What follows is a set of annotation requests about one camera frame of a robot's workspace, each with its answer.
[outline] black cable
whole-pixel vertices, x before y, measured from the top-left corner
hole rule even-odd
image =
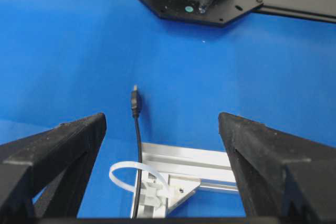
[[[139,163],[142,163],[142,148],[141,148],[141,136],[140,136],[140,129],[139,129],[139,122],[138,118],[134,118],[135,122],[135,130],[136,130],[136,139],[138,142],[138,159]],[[134,207],[133,207],[133,216],[132,218],[135,219],[138,216],[138,207],[139,207],[139,200],[140,200],[140,188],[141,188],[141,170],[138,169],[138,178],[136,181],[136,192],[135,192],[135,199],[134,199]]]
[[[139,128],[139,114],[142,109],[142,102],[141,97],[138,92],[138,87],[134,86],[134,90],[131,93],[131,109],[132,109],[132,116],[134,117],[135,123],[135,131],[136,131],[136,139],[138,143],[138,160],[139,163],[142,163],[142,148],[141,148],[141,135],[140,135],[140,128]],[[140,200],[140,189],[141,189],[141,170],[138,169],[138,178],[136,181],[136,191],[135,191],[135,198],[134,198],[134,205],[133,205],[133,214],[132,218],[135,219],[138,216],[138,208],[139,208],[139,200]]]

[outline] blue backdrop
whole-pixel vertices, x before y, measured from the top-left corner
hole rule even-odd
[[[103,141],[80,217],[128,217],[108,179],[143,141],[223,151],[221,111],[336,147],[336,25],[250,14],[226,28],[161,20],[138,0],[0,0],[0,143],[97,112]],[[134,173],[117,173],[134,182]],[[198,192],[172,216],[241,216],[238,195]]]

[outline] black mounting plate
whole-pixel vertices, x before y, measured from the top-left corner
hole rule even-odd
[[[198,10],[197,1],[141,1],[160,18],[221,27],[263,5],[263,0],[214,0],[208,10],[202,14]]]

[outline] cable plug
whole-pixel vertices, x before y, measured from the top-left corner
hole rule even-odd
[[[132,116],[134,118],[138,118],[142,109],[142,101],[141,96],[138,92],[137,85],[134,85],[134,89],[131,93],[131,109],[132,109]]]

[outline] white zip tie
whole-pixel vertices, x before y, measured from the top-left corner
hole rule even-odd
[[[166,191],[166,196],[167,198],[171,197],[171,193],[169,190],[169,185],[168,183],[164,180],[164,178],[162,177],[162,175],[157,172],[157,170],[155,170],[153,167],[149,166],[149,165],[145,165],[143,163],[139,163],[139,162],[133,162],[133,161],[124,161],[124,162],[118,162],[115,163],[111,166],[110,168],[110,173],[109,173],[109,177],[112,180],[112,182],[114,182],[117,186],[127,190],[127,191],[131,191],[133,193],[135,193],[135,187],[131,186],[119,179],[117,179],[113,172],[117,169],[121,169],[121,168],[135,168],[135,169],[140,169],[140,170],[145,170],[149,173],[151,173],[153,176],[155,176],[163,185],[165,191]]]

